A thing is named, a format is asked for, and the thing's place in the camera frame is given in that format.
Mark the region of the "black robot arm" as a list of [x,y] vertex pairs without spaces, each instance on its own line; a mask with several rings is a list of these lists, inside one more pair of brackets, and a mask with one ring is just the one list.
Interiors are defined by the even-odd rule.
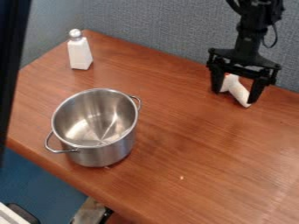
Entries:
[[252,80],[246,103],[254,103],[266,86],[276,84],[281,66],[258,54],[258,47],[272,48],[265,43],[268,27],[276,32],[276,22],[285,10],[282,0],[225,0],[240,15],[237,38],[232,49],[210,48],[206,68],[209,69],[210,90],[218,93],[224,74],[230,73]]

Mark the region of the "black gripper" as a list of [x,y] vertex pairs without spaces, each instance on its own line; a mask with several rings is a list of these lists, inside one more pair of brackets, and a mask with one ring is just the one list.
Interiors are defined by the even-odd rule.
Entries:
[[236,52],[233,49],[208,50],[209,58],[206,67],[210,72],[210,89],[217,94],[224,81],[224,73],[240,73],[240,76],[254,79],[262,72],[268,72],[266,77],[260,76],[253,80],[246,103],[257,101],[265,86],[276,84],[276,75],[281,66],[258,53],[252,56]]

